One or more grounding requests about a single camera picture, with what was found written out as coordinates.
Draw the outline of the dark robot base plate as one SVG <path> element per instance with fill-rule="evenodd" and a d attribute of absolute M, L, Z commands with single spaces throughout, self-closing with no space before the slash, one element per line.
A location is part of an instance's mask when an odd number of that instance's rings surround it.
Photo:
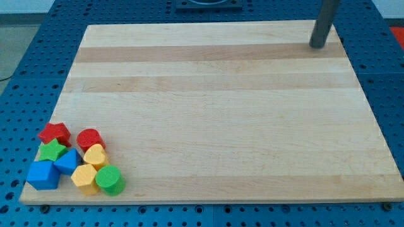
<path fill-rule="evenodd" d="M 243 0 L 175 0 L 175 9 L 242 9 Z"/>

